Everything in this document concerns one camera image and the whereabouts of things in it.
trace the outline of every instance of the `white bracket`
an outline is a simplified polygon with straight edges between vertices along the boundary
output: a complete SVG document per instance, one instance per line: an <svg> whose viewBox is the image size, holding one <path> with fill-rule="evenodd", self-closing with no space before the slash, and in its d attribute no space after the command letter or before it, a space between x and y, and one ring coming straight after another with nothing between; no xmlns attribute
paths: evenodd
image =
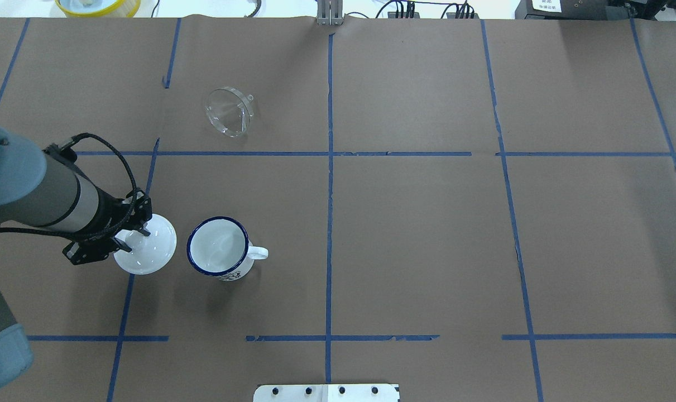
<svg viewBox="0 0 676 402"><path fill-rule="evenodd" d="M343 0L318 0L318 25L343 25Z"/></svg>
<svg viewBox="0 0 676 402"><path fill-rule="evenodd" d="M400 402L396 384L260 386L253 402Z"/></svg>

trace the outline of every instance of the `blue mug rim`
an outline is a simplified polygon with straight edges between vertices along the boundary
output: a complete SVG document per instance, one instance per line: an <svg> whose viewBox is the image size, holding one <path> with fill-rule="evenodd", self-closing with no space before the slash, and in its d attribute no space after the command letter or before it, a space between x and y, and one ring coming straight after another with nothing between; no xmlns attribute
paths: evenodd
<svg viewBox="0 0 676 402"><path fill-rule="evenodd" d="M238 260L238 262L236 262L236 264L234 264L233 267L229 268L228 270L222 271L222 272L210 272L210 271L207 271L207 270L203 270L202 268L200 268L196 264L196 262L194 261L194 259L191 256L191 241L193 240L194 235L205 224L207 224L208 222L212 222L212 221L233 222L234 224L236 224L236 226L238 226L241 229L241 232L243 232L243 241L245 242L244 245L243 245L243 255L241 255L241 258ZM210 218L206 219L206 221L203 221L197 227L194 228L194 230L189 235L189 240L186 242L186 256L188 257L191 266L194 267L195 270L203 273L204 275L208 275L208 276L223 276L223 275L232 273L234 270L236 270L236 268L238 268L238 265L241 265L243 260L246 259L247 254L248 254L248 233L246 233L246 229L243 227L243 225L239 221L237 221L236 219L233 219L233 217L228 217L228 216L215 216L215 217L210 217Z"/></svg>

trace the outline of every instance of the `yellow and white container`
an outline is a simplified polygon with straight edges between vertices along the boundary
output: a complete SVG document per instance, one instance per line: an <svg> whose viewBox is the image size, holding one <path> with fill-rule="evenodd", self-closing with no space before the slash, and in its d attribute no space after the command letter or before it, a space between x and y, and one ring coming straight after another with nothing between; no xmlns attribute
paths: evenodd
<svg viewBox="0 0 676 402"><path fill-rule="evenodd" d="M140 3L141 0L55 0L68 17L131 17Z"/></svg>

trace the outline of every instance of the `yellow rim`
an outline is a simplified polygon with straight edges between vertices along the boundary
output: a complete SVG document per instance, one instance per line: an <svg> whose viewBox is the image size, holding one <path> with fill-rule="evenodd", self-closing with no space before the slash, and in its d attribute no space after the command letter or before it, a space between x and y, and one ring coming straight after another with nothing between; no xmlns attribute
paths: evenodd
<svg viewBox="0 0 676 402"><path fill-rule="evenodd" d="M110 7L104 8L103 10L100 11L94 11L91 13L75 13L73 11L68 10L67 8L63 7L60 4L60 0L55 0L55 4L57 4L58 7L60 7L60 10L63 11L66 15L72 15L72 16L79 16L79 17L88 17L88 16L105 16L111 13L112 11L115 11L117 8L119 8L122 4L124 4L126 0L116 0L113 5ZM137 4L134 7L134 10L130 13L129 16L133 16L134 13L137 12L137 8L139 8L139 0L137 0Z"/></svg>

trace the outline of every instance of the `black cable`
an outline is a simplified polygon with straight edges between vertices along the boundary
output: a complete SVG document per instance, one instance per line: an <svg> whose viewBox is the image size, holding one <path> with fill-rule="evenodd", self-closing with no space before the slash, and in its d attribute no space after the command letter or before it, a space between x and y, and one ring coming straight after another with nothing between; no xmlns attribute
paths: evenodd
<svg viewBox="0 0 676 402"><path fill-rule="evenodd" d="M82 134L75 135L74 137L72 137L73 141L72 145L77 144L78 142L84 140L85 138L95 139L98 142L101 142L106 147L108 147L114 153L114 155L116 155L119 158L122 165L124 166L124 169L126 170L127 175L129 176L129 181L130 183L132 183L132 200L129 203L129 208L127 209L127 213L125 214L125 216L123 216L119 222L113 224L113 226L106 227L105 229L102 229L102 231L99 232L85 235L84 234L80 235L73 232L50 232L50 231L42 231L41 229L25 229L24 227L0 227L0 233L25 233L29 235L33 234L41 236L65 237L65 239L68 239L70 241L78 242L83 240L89 240L92 239L93 237L102 236L104 234L106 235L107 233L110 232L117 232L118 229L120 229L123 224L129 221L129 218L134 211L134 205L137 202L137 193L139 193L139 188L137 188L137 183L134 180L134 175L132 174L132 170L129 167L129 163L127 163L127 160L124 159L122 154L115 147L113 147L109 142L105 141L98 135L90 134L88 132L83 132Z"/></svg>
<svg viewBox="0 0 676 402"><path fill-rule="evenodd" d="M444 11L442 11L442 16L439 17L440 20L441 20L442 18L444 18L445 15L447 15L447 10L449 10L449 8L452 7L452 6L457 7L457 11L456 11L456 12L457 12L457 13L459 12L459 4L457 4L457 3L451 3L450 5L448 5L447 7L444 8Z"/></svg>
<svg viewBox="0 0 676 402"><path fill-rule="evenodd" d="M364 16L365 18L367 18L368 20L370 20L370 17L369 17L369 16L366 16L366 15L364 15L363 13L358 13L358 11L353 11L353 12L350 12L350 13L346 13L346 15L361 15L361 16Z"/></svg>
<svg viewBox="0 0 676 402"><path fill-rule="evenodd" d="M152 8L152 15L149 18L154 18L154 11L156 11L157 7L159 7L159 2L161 2L161 0L157 0L157 3L154 5L154 8Z"/></svg>
<svg viewBox="0 0 676 402"><path fill-rule="evenodd" d="M383 4L383 7L381 7L380 11L378 11L377 15L375 15L375 18L380 17L380 13L385 9L385 7L388 7L389 3L397 3L396 9L395 9L395 16L398 16L399 10L404 11L405 6L402 4L401 0L389 0L389 2Z"/></svg>
<svg viewBox="0 0 676 402"><path fill-rule="evenodd" d="M247 15L247 17L255 16L258 13L258 10L260 9L261 9L261 0L256 0L256 8L254 8L253 12L250 13L250 15Z"/></svg>

